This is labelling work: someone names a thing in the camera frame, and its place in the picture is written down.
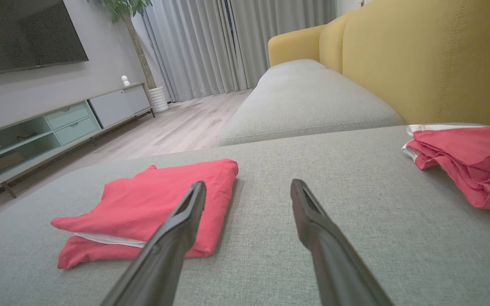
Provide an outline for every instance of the green leaves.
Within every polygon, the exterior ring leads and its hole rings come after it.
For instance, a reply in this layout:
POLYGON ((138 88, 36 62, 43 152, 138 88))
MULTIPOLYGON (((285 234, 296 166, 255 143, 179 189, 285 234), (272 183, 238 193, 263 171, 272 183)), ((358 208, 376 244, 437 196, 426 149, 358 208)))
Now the green leaves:
POLYGON ((151 0, 96 0, 96 2, 107 9, 113 23, 121 19, 124 14, 135 16, 139 12, 142 15, 145 7, 152 5, 151 0))

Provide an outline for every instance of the gray curtain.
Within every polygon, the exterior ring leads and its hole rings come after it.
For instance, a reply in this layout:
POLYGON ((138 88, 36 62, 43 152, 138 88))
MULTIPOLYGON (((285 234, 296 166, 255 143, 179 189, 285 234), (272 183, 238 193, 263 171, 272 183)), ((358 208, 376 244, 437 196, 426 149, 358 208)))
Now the gray curtain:
POLYGON ((228 3, 248 88, 255 87, 270 67, 271 37, 335 19, 334 0, 228 0, 228 3))
POLYGON ((143 20, 172 101, 246 89, 224 0, 153 0, 143 20))

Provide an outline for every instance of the light wood floor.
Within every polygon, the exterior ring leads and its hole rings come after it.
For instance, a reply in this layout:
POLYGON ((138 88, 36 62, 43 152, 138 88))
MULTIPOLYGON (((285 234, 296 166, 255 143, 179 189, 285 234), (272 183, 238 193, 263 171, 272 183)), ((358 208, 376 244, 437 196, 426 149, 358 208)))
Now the light wood floor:
POLYGON ((218 135, 252 89, 172 103, 73 149, 14 182, 16 199, 0 194, 0 213, 49 182, 76 169, 108 161, 216 147, 218 135))

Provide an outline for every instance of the indoor tree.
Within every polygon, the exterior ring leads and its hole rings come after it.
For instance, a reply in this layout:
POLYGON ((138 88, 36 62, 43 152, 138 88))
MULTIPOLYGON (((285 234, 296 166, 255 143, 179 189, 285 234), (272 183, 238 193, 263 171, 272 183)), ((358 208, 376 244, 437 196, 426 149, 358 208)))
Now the indoor tree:
POLYGON ((107 11, 111 14, 111 20, 113 23, 116 23, 119 19, 122 19, 128 28, 128 32, 130 33, 130 37, 132 38, 132 42, 134 43, 134 47, 137 52, 137 56, 140 58, 141 67, 145 74, 146 83, 148 89, 155 89, 156 83, 154 82, 154 78, 152 77, 152 72, 150 71, 150 67, 148 67, 148 62, 145 58, 145 52, 141 47, 141 42, 139 37, 137 36, 136 30, 134 29, 134 25, 132 24, 132 16, 135 16, 136 13, 140 13, 141 15, 145 11, 147 6, 151 5, 151 0, 96 0, 99 4, 104 6, 107 11))

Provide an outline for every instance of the tree trunk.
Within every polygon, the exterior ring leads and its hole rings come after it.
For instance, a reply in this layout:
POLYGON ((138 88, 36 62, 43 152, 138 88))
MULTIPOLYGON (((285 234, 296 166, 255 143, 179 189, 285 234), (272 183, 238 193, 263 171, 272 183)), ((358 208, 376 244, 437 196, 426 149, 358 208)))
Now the tree trunk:
POLYGON ((150 67, 148 66, 148 62, 146 61, 145 53, 143 52, 142 47, 141 47, 140 38, 137 37, 137 33, 136 33, 136 30, 134 29, 134 24, 132 23, 132 19, 131 19, 130 14, 123 14, 122 20, 124 20, 124 23, 126 24, 126 27, 128 28, 128 32, 130 33, 130 37, 132 37, 132 42, 134 43, 134 47, 136 49, 137 56, 138 56, 138 58, 140 58, 141 68, 143 69, 143 73, 145 74, 145 78, 146 78, 146 84, 147 84, 149 89, 155 89, 156 83, 154 82, 154 78, 152 77, 152 72, 150 71, 150 67))

